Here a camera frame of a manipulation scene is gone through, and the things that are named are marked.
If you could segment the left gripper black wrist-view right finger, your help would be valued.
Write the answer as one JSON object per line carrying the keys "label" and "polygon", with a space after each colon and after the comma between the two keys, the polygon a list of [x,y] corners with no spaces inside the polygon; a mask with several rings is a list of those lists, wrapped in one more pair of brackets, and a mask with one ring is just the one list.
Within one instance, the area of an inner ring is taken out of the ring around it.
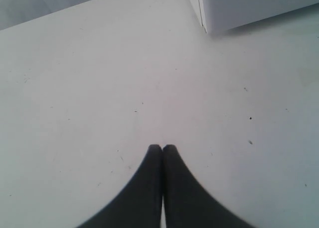
{"label": "left gripper black wrist-view right finger", "polygon": [[175,145],[163,148],[164,211],[168,228],[250,228],[196,180]]}

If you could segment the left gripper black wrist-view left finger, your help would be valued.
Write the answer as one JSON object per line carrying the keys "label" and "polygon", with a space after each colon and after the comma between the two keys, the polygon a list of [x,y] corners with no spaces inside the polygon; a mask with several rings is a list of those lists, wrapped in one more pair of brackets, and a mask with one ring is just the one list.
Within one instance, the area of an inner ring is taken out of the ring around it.
{"label": "left gripper black wrist-view left finger", "polygon": [[81,228],[159,228],[163,194],[162,149],[150,145],[139,168],[103,209]]}

